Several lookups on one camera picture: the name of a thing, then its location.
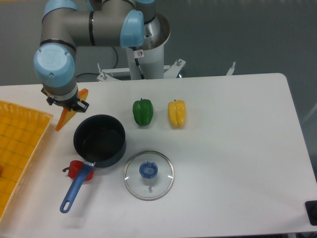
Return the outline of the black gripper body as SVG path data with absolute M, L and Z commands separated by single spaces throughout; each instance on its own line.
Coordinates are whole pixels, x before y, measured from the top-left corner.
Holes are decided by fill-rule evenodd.
M 65 95 L 53 95 L 45 90 L 41 89 L 41 92 L 47 96 L 47 103 L 51 105 L 57 105 L 67 109 L 68 111 L 74 112 L 86 112 L 89 104 L 84 100 L 79 98 L 78 87 L 75 86 L 72 91 Z

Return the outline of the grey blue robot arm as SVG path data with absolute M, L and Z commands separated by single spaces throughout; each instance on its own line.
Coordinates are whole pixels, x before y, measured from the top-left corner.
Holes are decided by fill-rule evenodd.
M 145 24 L 154 20 L 153 0 L 88 0 L 80 11 L 71 0 L 50 0 L 42 18 L 40 47 L 34 71 L 49 105 L 84 113 L 75 77 L 77 47 L 140 47 Z

